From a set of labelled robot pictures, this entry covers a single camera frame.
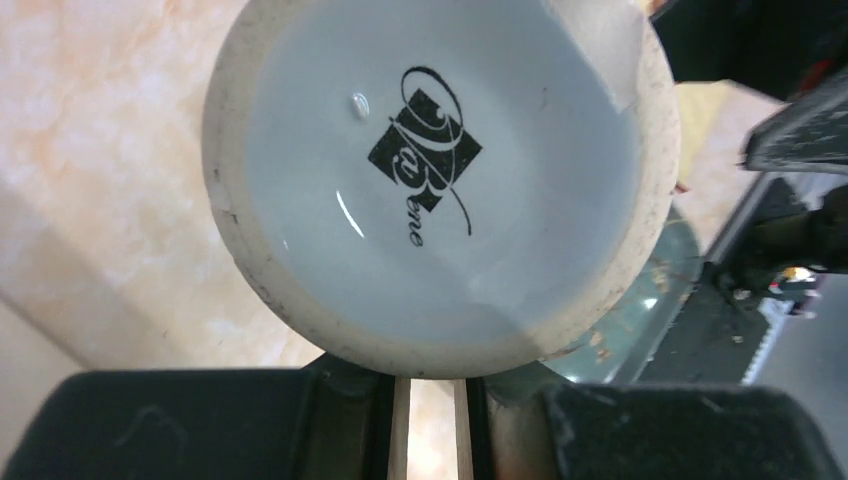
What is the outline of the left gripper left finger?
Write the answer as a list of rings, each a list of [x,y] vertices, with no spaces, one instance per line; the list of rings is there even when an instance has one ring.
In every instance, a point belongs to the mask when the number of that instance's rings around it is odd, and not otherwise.
[[[383,479],[392,376],[299,369],[91,371],[63,381],[6,479]]]

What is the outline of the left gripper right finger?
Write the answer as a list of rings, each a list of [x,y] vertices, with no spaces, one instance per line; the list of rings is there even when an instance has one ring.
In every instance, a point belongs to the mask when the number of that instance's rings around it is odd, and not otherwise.
[[[465,382],[469,479],[843,479],[775,389],[574,383],[532,363]]]

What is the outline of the pale grey mug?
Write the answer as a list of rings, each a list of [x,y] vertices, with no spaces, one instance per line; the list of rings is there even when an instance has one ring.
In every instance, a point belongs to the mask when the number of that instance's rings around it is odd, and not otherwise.
[[[248,285],[409,379],[412,479],[456,475],[456,380],[553,357],[623,297],[680,149],[641,1],[250,1],[202,120]]]

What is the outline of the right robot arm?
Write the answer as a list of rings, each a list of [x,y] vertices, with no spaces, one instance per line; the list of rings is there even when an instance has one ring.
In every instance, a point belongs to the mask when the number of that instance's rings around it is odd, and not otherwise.
[[[750,131],[745,169],[846,174],[846,2],[666,1],[650,22],[676,82],[785,102]]]

